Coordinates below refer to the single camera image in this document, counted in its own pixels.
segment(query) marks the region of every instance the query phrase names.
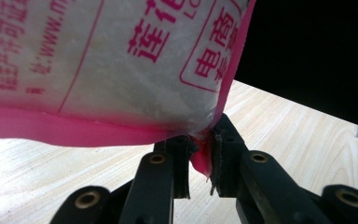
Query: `dark wall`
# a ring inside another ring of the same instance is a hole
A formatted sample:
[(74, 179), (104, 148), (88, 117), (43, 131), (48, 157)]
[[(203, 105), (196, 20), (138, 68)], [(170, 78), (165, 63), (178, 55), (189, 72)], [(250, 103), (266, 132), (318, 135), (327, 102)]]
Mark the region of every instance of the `dark wall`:
[(257, 0), (236, 79), (358, 124), (358, 0)]

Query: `wooden table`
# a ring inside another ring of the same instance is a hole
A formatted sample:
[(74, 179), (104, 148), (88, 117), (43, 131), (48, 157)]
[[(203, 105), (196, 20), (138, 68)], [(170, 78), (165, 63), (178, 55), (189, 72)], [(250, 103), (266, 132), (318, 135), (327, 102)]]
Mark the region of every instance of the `wooden table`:
[[(358, 189), (358, 125), (234, 82), (225, 113), (250, 149), (275, 157), (317, 194), (325, 185)], [(72, 192), (114, 190), (133, 178), (153, 146), (55, 147), (0, 140), (0, 223), (48, 223)], [(211, 183), (190, 169), (191, 200), (175, 200), (174, 223), (239, 223), (234, 199), (209, 195)]]

